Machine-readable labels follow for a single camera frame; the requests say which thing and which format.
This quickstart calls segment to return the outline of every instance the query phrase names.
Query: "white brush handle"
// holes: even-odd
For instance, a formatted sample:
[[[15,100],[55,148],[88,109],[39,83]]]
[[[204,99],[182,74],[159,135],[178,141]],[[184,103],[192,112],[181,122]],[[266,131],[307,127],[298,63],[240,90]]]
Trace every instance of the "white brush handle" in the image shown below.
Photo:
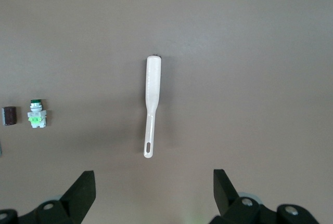
[[[151,158],[154,147],[155,114],[160,99],[161,57],[149,56],[146,71],[147,123],[144,156]]]

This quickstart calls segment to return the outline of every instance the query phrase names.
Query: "white plastic tool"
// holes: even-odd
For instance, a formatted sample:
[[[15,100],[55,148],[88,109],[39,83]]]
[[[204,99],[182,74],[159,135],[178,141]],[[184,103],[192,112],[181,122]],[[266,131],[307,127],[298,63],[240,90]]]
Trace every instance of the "white plastic tool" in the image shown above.
[[[161,84],[161,57],[149,56],[147,58],[146,72],[146,106],[147,106],[147,123],[145,135],[144,156],[152,157],[154,148],[154,130],[155,130],[155,115],[160,99],[160,84]]]

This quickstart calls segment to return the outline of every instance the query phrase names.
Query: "screw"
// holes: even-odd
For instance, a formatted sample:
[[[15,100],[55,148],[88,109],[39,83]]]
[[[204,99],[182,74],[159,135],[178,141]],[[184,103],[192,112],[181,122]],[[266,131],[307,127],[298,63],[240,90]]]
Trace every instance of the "screw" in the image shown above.
[[[285,211],[291,215],[298,215],[297,209],[292,206],[286,206]]]
[[[250,200],[250,199],[248,199],[248,198],[244,198],[243,200],[241,200],[241,202],[245,205],[245,206],[252,206],[253,205],[253,203],[252,203],[252,201]]]
[[[46,204],[46,205],[43,207],[43,210],[48,210],[48,209],[51,209],[51,208],[53,208],[53,203]]]
[[[6,214],[6,213],[0,214],[0,220],[6,219],[7,216],[8,216],[8,214]]]

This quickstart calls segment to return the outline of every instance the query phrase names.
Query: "gray surface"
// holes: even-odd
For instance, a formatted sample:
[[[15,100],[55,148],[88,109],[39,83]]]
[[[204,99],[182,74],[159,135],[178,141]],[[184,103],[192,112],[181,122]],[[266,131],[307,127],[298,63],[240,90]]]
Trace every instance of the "gray surface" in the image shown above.
[[[332,223],[333,0],[0,0],[0,208],[20,214],[83,170],[83,223],[207,223],[213,169],[276,209]],[[152,159],[145,59],[162,56]],[[29,100],[48,126],[32,129]]]

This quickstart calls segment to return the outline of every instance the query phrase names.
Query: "white handle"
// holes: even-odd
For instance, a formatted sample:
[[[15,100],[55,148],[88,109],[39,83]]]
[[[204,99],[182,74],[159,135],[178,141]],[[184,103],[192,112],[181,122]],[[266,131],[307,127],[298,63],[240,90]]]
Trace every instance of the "white handle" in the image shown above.
[[[155,117],[154,115],[147,114],[146,123],[146,136],[145,136],[145,158],[151,158],[154,148],[154,131],[155,131]]]
[[[161,57],[149,56],[146,71],[147,123],[144,156],[152,157],[154,147],[155,114],[160,99]]]

